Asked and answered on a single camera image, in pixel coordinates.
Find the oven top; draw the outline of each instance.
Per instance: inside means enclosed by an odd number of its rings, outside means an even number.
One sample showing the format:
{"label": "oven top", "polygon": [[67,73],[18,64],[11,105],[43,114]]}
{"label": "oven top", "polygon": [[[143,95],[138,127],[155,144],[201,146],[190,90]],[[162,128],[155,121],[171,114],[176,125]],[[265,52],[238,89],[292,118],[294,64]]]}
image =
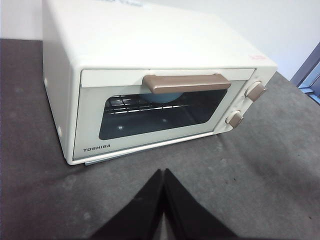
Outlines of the oven top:
{"label": "oven top", "polygon": [[85,68],[276,65],[213,14],[131,0],[46,2],[69,58]]}

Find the wire rack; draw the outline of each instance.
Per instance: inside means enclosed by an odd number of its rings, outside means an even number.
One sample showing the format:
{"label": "wire rack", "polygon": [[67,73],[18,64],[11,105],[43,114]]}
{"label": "wire rack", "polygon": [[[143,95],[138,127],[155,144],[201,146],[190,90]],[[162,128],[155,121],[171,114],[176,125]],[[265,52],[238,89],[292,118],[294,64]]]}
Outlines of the wire rack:
{"label": "wire rack", "polygon": [[154,103],[142,99],[138,94],[117,95],[110,97],[104,106],[105,114],[125,114],[141,111],[151,111],[169,108],[186,107],[181,101],[174,100],[167,103]]}

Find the blue dish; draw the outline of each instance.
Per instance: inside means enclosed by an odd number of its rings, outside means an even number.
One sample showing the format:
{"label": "blue dish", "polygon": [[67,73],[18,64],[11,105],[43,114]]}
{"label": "blue dish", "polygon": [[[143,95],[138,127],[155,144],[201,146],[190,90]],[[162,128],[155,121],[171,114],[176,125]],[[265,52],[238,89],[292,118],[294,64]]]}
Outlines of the blue dish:
{"label": "blue dish", "polygon": [[147,100],[152,103],[165,104],[165,103],[169,103],[171,101],[176,100],[182,94],[183,92],[161,93],[161,94],[144,93],[144,94],[139,94],[139,96],[144,100]]}

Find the oven door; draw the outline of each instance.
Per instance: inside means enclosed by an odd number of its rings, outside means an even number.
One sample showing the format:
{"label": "oven door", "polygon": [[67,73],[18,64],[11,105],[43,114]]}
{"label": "oven door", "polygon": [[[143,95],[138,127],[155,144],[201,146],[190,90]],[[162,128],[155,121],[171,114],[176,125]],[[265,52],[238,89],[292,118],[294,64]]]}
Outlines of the oven door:
{"label": "oven door", "polygon": [[82,71],[73,160],[212,134],[253,71]]}

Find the oven base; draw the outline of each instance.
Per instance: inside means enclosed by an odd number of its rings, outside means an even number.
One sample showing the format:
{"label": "oven base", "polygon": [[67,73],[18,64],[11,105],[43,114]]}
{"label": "oven base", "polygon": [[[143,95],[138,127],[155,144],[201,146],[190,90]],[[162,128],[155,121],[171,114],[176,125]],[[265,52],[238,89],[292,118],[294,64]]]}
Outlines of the oven base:
{"label": "oven base", "polygon": [[177,138],[177,139],[171,139],[171,140],[167,140],[167,141],[151,143],[151,144],[147,144],[147,145],[143,145],[143,146],[132,147],[132,148],[109,152],[109,153],[101,154],[101,155],[97,155],[97,156],[91,156],[91,157],[86,157],[86,158],[82,158],[82,159],[77,159],[74,162],[79,162],[79,164],[81,162],[82,163],[84,162],[84,164],[86,166],[89,166],[92,164],[97,164],[97,163],[108,161],[111,159],[116,159],[116,158],[119,158],[122,156],[145,151],[148,149],[155,149],[155,148],[159,148],[162,146],[176,144],[176,143],[189,141],[189,140],[193,140],[193,139],[198,139],[198,138],[202,138],[202,137],[207,137],[207,136],[211,136],[211,135],[214,135],[213,131],[205,132],[205,133],[201,133],[201,134],[196,134],[196,135],[191,135],[191,136],[186,136],[186,137],[181,137],[181,138]]}

